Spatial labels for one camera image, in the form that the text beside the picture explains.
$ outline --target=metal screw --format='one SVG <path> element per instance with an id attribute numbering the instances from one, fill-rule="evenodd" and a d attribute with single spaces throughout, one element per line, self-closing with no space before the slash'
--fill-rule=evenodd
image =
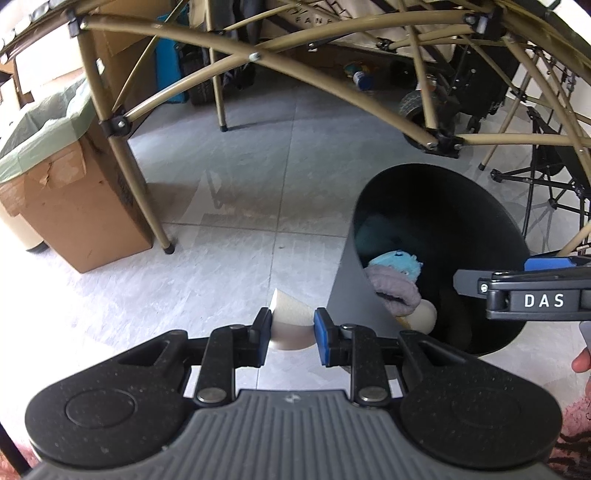
<path id="1" fill-rule="evenodd" d="M 220 403 L 226 398 L 226 392 L 218 387 L 207 387 L 197 392 L 197 399 L 203 403 Z"/>
<path id="2" fill-rule="evenodd" d="M 477 21 L 478 21 L 478 19 L 475 15 L 465 15 L 464 16 L 464 22 L 466 22 L 468 25 L 476 25 Z"/>
<path id="3" fill-rule="evenodd" d="M 359 398 L 363 401 L 379 402 L 388 398 L 388 392 L 382 387 L 365 387 L 359 390 Z"/>

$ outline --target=pink fabric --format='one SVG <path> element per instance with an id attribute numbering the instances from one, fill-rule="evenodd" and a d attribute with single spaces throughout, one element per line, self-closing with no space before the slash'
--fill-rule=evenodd
<path id="1" fill-rule="evenodd" d="M 560 437 L 548 461 L 568 479 L 591 479 L 591 400 L 581 398 L 563 414 Z"/>
<path id="2" fill-rule="evenodd" d="M 365 274 L 376 293 L 396 298 L 396 300 L 382 298 L 392 316 L 410 315 L 421 303 L 421 294 L 417 286 L 404 273 L 385 265 L 370 265 L 365 268 Z"/>
<path id="3" fill-rule="evenodd" d="M 35 466 L 39 463 L 33 449 L 30 446 L 18 445 L 18 449 L 29 462 L 29 465 Z M 6 457 L 0 452 L 0 480 L 18 480 L 20 476 L 14 471 L 12 465 L 8 463 Z"/>

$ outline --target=gray cloth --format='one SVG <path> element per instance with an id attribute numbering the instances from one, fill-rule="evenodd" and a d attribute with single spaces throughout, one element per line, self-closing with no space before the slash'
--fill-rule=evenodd
<path id="1" fill-rule="evenodd" d="M 370 265 L 365 274 L 394 317 L 410 315 L 421 303 L 417 286 L 404 273 L 384 265 Z"/>

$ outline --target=black trash bin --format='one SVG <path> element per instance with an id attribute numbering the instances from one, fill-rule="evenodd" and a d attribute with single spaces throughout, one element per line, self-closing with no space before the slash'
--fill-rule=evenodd
<path id="1" fill-rule="evenodd" d="M 486 319 L 485 300 L 453 288 L 458 269 L 522 270 L 530 252 L 509 213 L 474 181 L 446 168 L 404 164 L 374 177 L 361 193 L 327 310 L 335 324 L 357 323 L 378 336 L 402 329 L 363 268 L 389 251 L 423 263 L 417 287 L 438 313 L 431 335 L 473 355 L 508 345 L 525 322 Z"/>

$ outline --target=black plastic connector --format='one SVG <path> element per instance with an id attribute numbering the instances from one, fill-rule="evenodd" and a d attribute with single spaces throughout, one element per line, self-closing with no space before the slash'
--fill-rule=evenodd
<path id="1" fill-rule="evenodd" d="M 382 38 L 382 37 L 378 37 L 379 43 L 376 43 L 375 46 L 377 48 L 379 48 L 380 50 L 383 51 L 387 51 L 387 52 L 393 52 L 394 50 L 390 50 L 390 45 L 392 43 L 394 43 L 392 40 L 389 40 L 388 38 Z"/>
<path id="2" fill-rule="evenodd" d="M 437 145 L 434 148 L 425 148 L 425 153 L 439 157 L 459 158 L 460 150 L 464 146 L 463 138 L 455 137 L 443 128 L 426 128 L 425 130 L 437 138 Z"/>
<path id="3" fill-rule="evenodd" d="M 132 122 L 125 117 L 125 110 L 123 107 L 117 110 L 108 120 L 99 122 L 106 137 L 125 137 L 131 133 Z"/>
<path id="4" fill-rule="evenodd" d="M 490 14 L 467 13 L 464 15 L 464 23 L 480 38 L 498 41 L 507 32 L 501 23 L 502 17 L 503 9 L 496 7 Z"/>
<path id="5" fill-rule="evenodd" d="M 73 9 L 66 10 L 66 18 L 68 19 L 68 31 L 70 32 L 70 38 L 76 38 L 80 35 L 81 28 L 80 22 L 82 17 L 78 17 Z"/>

